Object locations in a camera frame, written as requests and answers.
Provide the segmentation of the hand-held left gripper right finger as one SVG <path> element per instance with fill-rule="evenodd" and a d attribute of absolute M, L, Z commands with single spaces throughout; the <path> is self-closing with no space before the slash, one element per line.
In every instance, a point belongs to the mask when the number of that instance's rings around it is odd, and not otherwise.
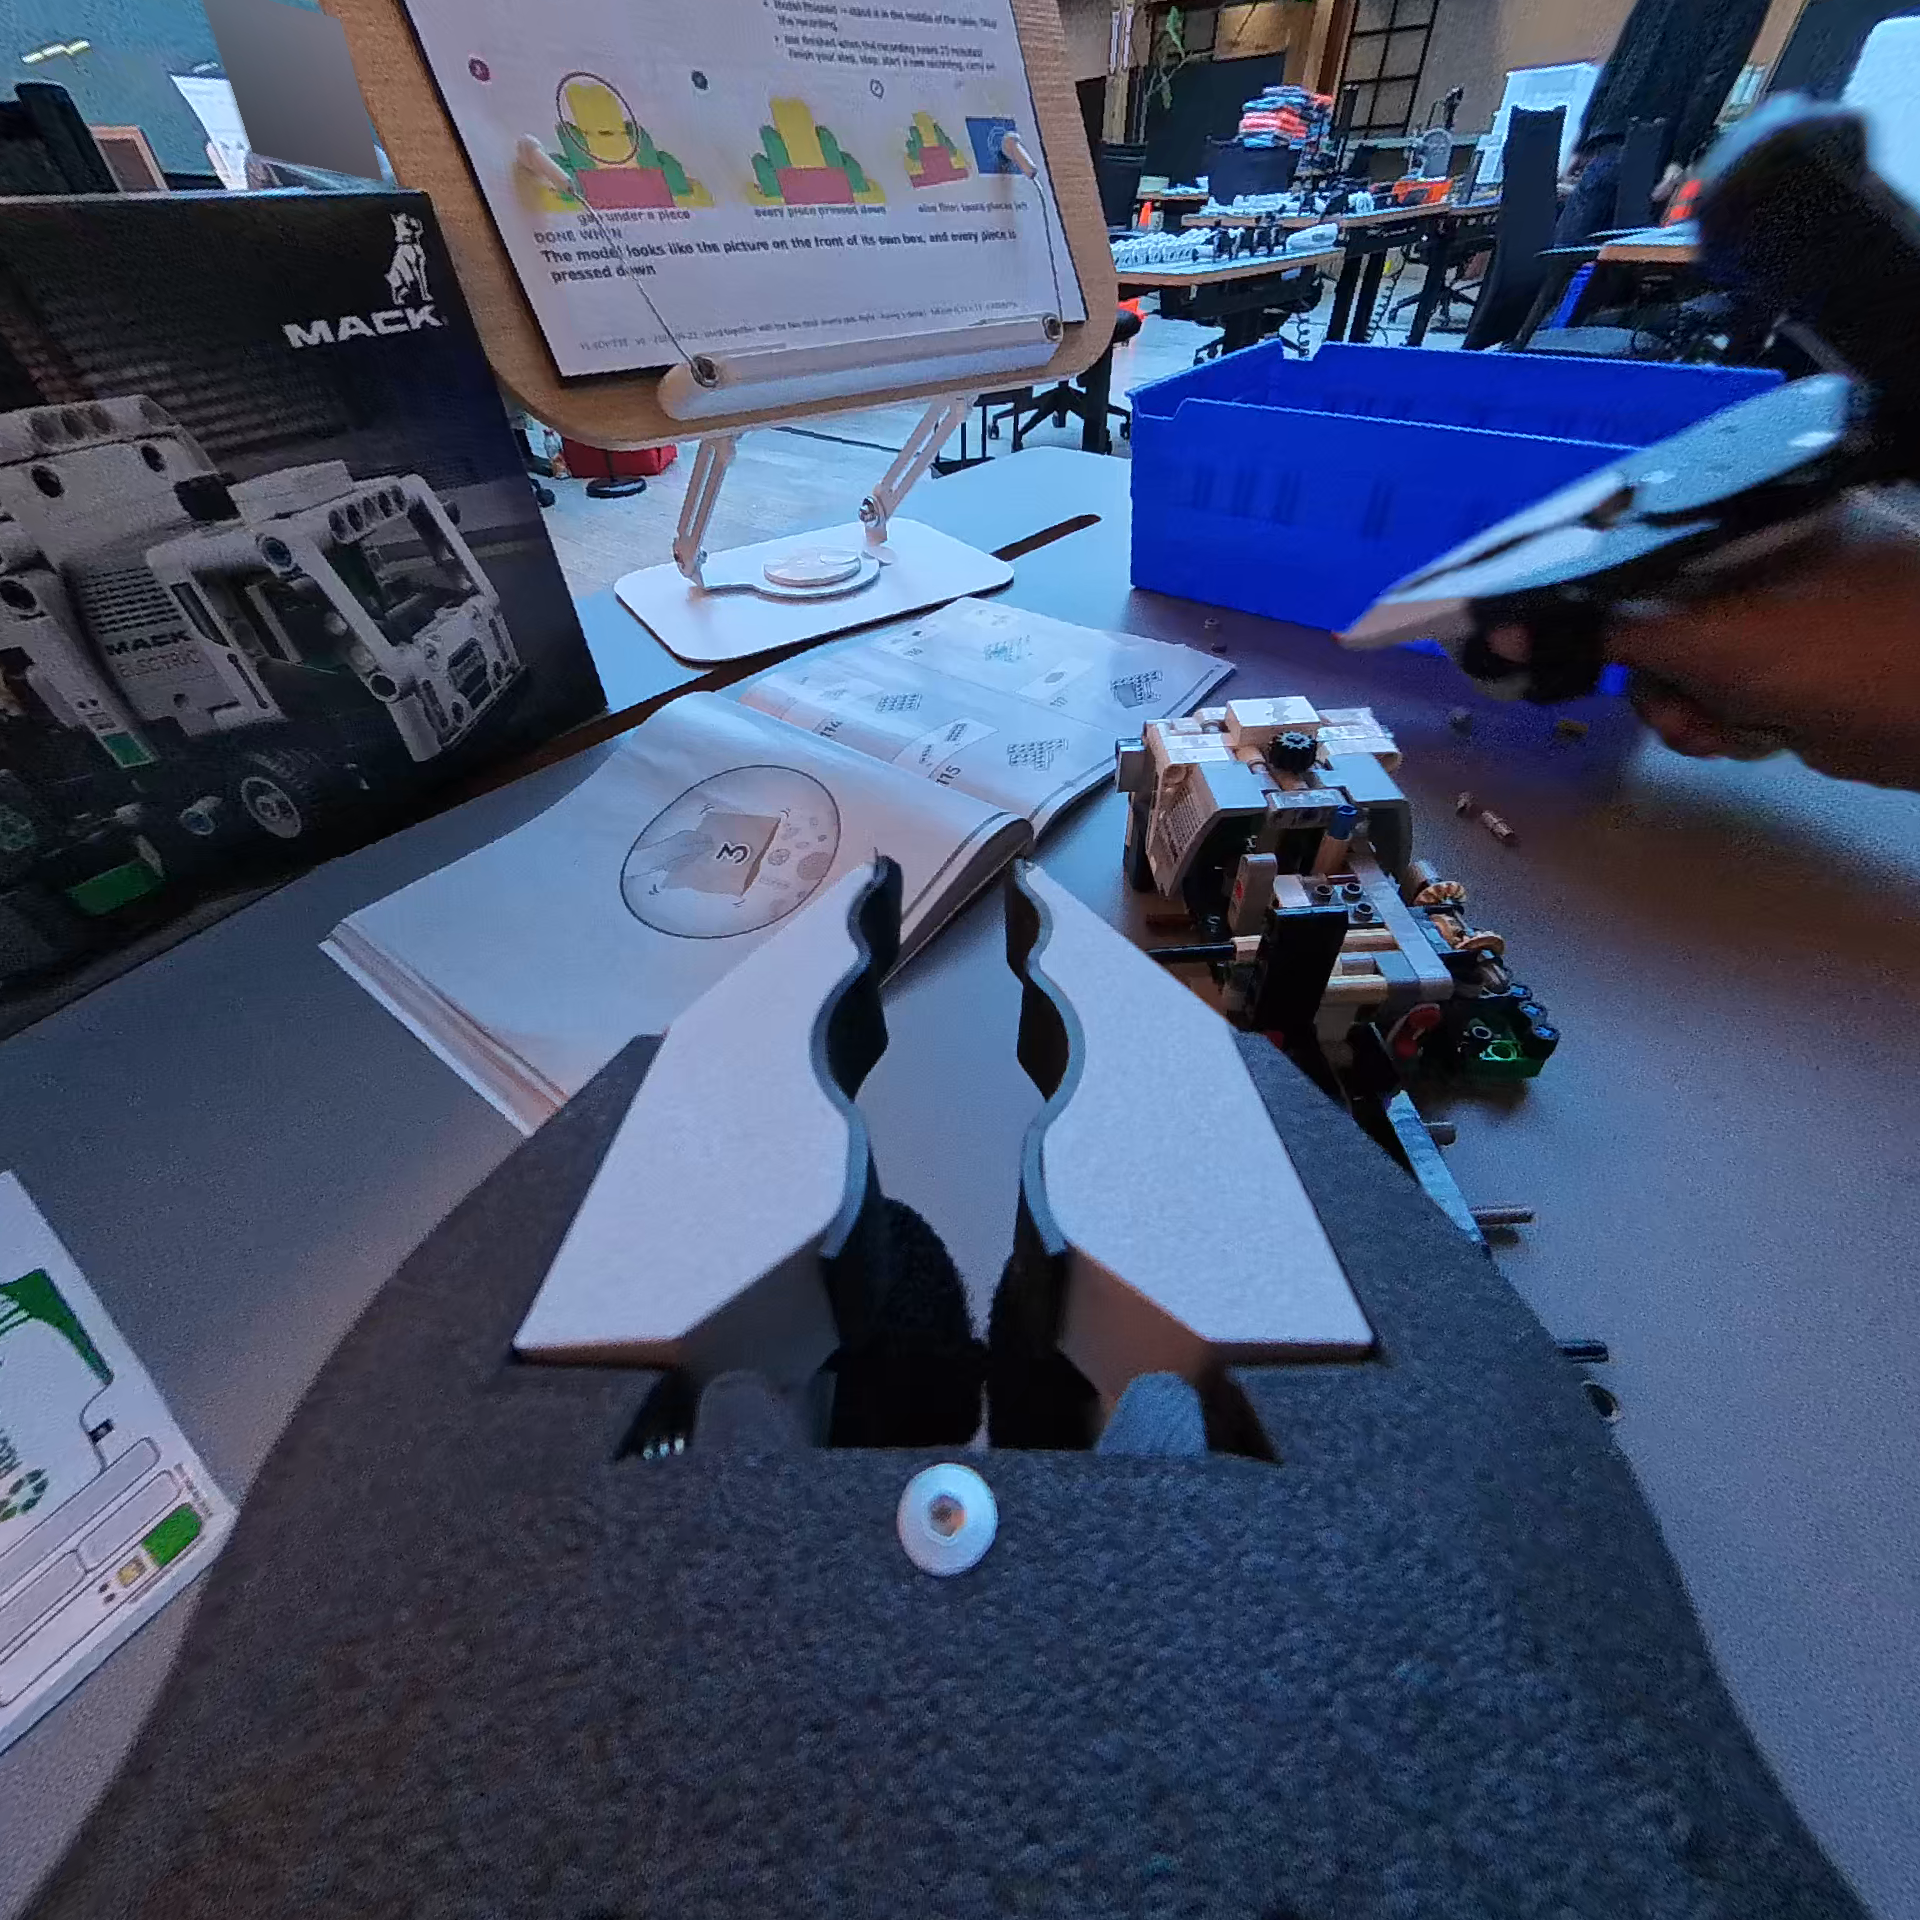
<path fill-rule="evenodd" d="M 1034 862 L 1006 876 L 1021 1145 L 1014 1302 L 1070 1365 L 1311 1365 L 1373 1328 L 1236 1032 Z"/>

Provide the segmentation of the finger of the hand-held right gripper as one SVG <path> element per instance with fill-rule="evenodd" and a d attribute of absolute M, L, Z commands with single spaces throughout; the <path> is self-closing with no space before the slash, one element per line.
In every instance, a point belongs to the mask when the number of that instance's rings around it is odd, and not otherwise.
<path fill-rule="evenodd" d="M 1624 599 L 1804 519 L 1840 476 L 1840 446 L 1696 458 L 1641 446 L 1394 582 L 1335 641 L 1344 649 L 1458 644 L 1515 615 Z"/>
<path fill-rule="evenodd" d="M 1725 452 L 1741 452 L 1741 453 L 1764 453 L 1764 452 L 1775 452 L 1775 449 L 1787 449 L 1787 446 L 1840 446 L 1840 452 L 1842 452 L 1842 476 L 1840 476 L 1840 481 L 1835 483 L 1835 490 L 1834 490 L 1834 494 L 1838 494 L 1848 483 L 1856 481 L 1861 470 L 1864 470 L 1864 396 L 1859 393 L 1859 389 L 1855 384 L 1850 384 L 1842 376 L 1835 376 L 1835 375 L 1810 376 L 1810 378 L 1804 378 L 1804 382 L 1797 382 L 1797 384 L 1775 385 L 1769 393 L 1764 393 L 1758 398 L 1751 398 L 1747 401 L 1723 407 L 1717 413 L 1713 413 L 1708 418 L 1700 418 L 1700 421 L 1682 428 L 1673 438 L 1653 442 L 1650 446 L 1673 446 L 1673 449 L 1682 452 L 1688 458 L 1708 453 L 1709 449 L 1725 449 Z M 1557 615 L 1569 615 L 1571 616 L 1571 615 L 1601 613 L 1602 608 L 1610 608 L 1616 600 L 1647 599 L 1658 587 L 1664 587 L 1665 582 L 1660 582 L 1652 589 L 1637 589 L 1637 591 L 1632 591 L 1631 595 L 1624 595 L 1624 599 L 1608 599 L 1608 600 L 1595 604 L 1595 606 L 1590 606 L 1590 604 L 1581 604 L 1581 606 L 1561 604 L 1561 606 L 1541 609 L 1541 613 L 1515 615 L 1512 620 L 1501 620 L 1494 629 L 1519 626 L 1522 621 L 1541 623 L 1541 621 L 1553 620 Z"/>

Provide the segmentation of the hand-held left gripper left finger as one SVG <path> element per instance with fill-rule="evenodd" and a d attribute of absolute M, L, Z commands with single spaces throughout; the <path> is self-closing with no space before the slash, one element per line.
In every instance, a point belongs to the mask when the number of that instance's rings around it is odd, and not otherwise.
<path fill-rule="evenodd" d="M 872 1312 L 854 1096 L 887 1047 L 900 866 L 824 887 L 660 1037 L 513 1336 L 530 1365 L 815 1371 Z"/>

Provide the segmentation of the lego instruction booklet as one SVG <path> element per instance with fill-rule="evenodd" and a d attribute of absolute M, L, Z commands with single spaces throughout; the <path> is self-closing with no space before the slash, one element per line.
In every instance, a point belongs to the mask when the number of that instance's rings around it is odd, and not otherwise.
<path fill-rule="evenodd" d="M 872 856 L 900 960 L 1230 675 L 1192 647 L 961 599 L 685 693 L 567 796 L 337 926 L 325 953 L 533 1133 Z"/>

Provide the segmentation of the lego truck model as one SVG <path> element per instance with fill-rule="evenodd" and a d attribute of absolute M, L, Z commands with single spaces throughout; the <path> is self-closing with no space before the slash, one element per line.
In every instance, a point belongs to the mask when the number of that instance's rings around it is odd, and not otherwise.
<path fill-rule="evenodd" d="M 1147 955 L 1356 1120 L 1477 1246 L 1534 1222 L 1472 1205 L 1416 1087 L 1519 1089 L 1561 1045 L 1469 892 L 1414 850 L 1400 746 L 1368 707 L 1236 698 L 1117 741 Z"/>

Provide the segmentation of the black lego truck box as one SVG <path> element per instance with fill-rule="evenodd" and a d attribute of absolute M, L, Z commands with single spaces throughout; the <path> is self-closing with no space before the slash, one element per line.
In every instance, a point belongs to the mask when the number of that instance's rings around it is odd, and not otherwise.
<path fill-rule="evenodd" d="M 4 202 L 4 1034 L 607 696 L 429 199 Z"/>

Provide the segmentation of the person's right hand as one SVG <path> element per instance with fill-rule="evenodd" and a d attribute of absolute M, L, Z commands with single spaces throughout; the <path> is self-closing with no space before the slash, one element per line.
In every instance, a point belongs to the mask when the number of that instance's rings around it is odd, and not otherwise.
<path fill-rule="evenodd" d="M 1916 494 L 1850 495 L 1714 599 L 1619 608 L 1608 655 L 1674 752 L 1789 752 L 1835 780 L 1916 792 Z"/>

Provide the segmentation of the blue plastic bin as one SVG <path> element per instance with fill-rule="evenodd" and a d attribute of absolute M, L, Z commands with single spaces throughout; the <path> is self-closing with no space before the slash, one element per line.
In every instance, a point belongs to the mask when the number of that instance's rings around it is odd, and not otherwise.
<path fill-rule="evenodd" d="M 1469 535 L 1780 372 L 1281 344 L 1130 398 L 1138 589 L 1344 632 Z"/>

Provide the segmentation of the black office chair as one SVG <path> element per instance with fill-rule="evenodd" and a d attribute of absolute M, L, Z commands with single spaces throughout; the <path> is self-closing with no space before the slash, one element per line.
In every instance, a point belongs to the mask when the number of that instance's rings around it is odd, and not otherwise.
<path fill-rule="evenodd" d="M 1557 219 L 1565 115 L 1563 106 L 1514 108 L 1506 120 L 1494 250 L 1463 336 L 1459 349 L 1465 350 L 1512 344 L 1547 282 L 1543 253 L 1548 253 Z"/>
<path fill-rule="evenodd" d="M 1112 453 L 1114 440 L 1130 442 L 1130 408 L 1112 398 L 1117 349 L 1138 338 L 1143 319 L 1136 305 L 1117 309 L 1112 344 L 1078 378 L 1061 382 L 1050 389 L 1018 389 L 980 398 L 977 404 L 980 442 L 987 446 L 1001 426 L 1011 428 L 1011 452 L 1021 452 L 1026 434 L 1043 424 L 1082 428 L 1082 449 L 1089 453 Z"/>

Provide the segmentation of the background work table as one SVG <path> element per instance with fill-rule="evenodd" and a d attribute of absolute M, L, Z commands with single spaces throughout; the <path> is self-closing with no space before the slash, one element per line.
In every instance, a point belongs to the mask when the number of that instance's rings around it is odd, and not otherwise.
<path fill-rule="evenodd" d="M 1304 334 L 1321 299 L 1332 299 L 1327 344 L 1368 344 L 1394 258 L 1425 265 L 1405 341 L 1425 341 L 1449 268 L 1486 253 L 1499 224 L 1499 202 L 1394 205 L 1344 212 L 1332 222 L 1304 215 L 1222 215 L 1181 231 L 1140 231 L 1110 243 L 1125 299 L 1156 294 L 1160 314 L 1220 329 L 1195 363 L 1281 336 L 1307 357 Z"/>

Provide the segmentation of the wooden document stand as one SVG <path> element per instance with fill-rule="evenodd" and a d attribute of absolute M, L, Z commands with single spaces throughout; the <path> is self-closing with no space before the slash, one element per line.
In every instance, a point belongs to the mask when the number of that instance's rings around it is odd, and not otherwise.
<path fill-rule="evenodd" d="M 403 187 L 436 210 L 468 307 L 503 389 L 533 418 L 590 446 L 693 444 L 673 560 L 617 585 L 664 649 L 735 662 L 997 591 L 1011 570 L 901 514 L 913 483 L 991 391 L 1084 372 L 1108 349 L 1117 274 L 1098 222 L 1085 132 L 1055 4 L 1014 3 L 1043 181 L 1057 205 L 1085 319 L 997 321 L 839 345 L 695 354 L 651 370 L 562 376 L 493 227 L 431 71 L 400 3 L 337 3 L 372 126 Z M 925 413 L 852 521 L 707 557 L 707 521 L 754 428 L 861 404 Z"/>

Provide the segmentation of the green printed sticker sheet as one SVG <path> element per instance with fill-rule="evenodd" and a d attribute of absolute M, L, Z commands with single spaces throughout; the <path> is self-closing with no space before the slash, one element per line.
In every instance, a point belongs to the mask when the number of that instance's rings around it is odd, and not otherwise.
<path fill-rule="evenodd" d="M 222 1553 L 236 1504 L 26 1186 L 2 1178 L 2 1746 Z"/>

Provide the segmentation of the printed instruction sheet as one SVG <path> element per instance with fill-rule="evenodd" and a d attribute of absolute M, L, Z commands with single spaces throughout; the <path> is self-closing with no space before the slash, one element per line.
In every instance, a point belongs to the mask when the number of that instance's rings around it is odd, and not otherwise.
<path fill-rule="evenodd" d="M 410 3 L 562 376 L 1085 319 L 1005 3 Z"/>

